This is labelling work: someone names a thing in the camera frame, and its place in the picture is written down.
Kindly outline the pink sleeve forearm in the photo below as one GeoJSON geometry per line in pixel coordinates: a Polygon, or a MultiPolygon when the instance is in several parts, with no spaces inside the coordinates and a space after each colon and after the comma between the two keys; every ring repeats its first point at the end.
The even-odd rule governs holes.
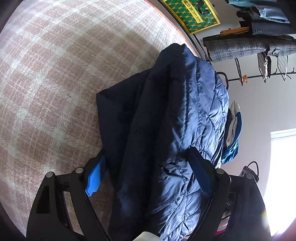
{"type": "Polygon", "coordinates": [[[224,225],[224,226],[219,226],[217,231],[215,232],[215,236],[218,236],[218,235],[221,235],[222,233],[226,232],[226,228],[227,226],[224,225]]]}

